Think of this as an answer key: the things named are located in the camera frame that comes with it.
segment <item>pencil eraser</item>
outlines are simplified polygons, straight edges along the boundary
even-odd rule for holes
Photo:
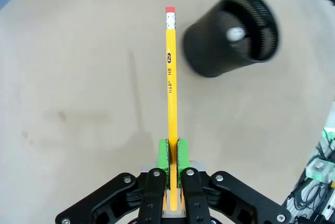
[[[175,11],[176,11],[176,8],[174,6],[165,7],[166,13],[175,13]]]

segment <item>screw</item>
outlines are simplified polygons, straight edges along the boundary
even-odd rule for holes
[[[70,224],[70,220],[68,218],[62,219],[62,224]]]
[[[277,221],[284,222],[285,221],[285,215],[277,215]]]
[[[125,182],[125,183],[130,183],[130,182],[131,182],[131,178],[129,178],[129,177],[125,177],[124,182]]]
[[[222,175],[216,175],[215,179],[217,181],[223,181],[224,180],[224,178],[222,177]]]
[[[194,174],[194,171],[189,169],[186,171],[186,174],[189,175],[189,176],[192,176]]]

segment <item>stain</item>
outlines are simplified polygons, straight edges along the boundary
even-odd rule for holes
[[[63,112],[61,110],[57,113],[57,116],[58,116],[59,120],[62,121],[62,122],[65,122],[66,119],[67,119],[67,116],[66,116],[65,112]]]
[[[28,133],[26,131],[22,131],[21,132],[22,137],[24,137],[25,139],[28,139]]]

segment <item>yellow object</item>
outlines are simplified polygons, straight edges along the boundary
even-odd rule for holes
[[[167,103],[169,108],[169,145],[170,161],[170,209],[178,209],[177,187],[177,65],[176,65],[176,30],[174,7],[166,8],[166,73]]]

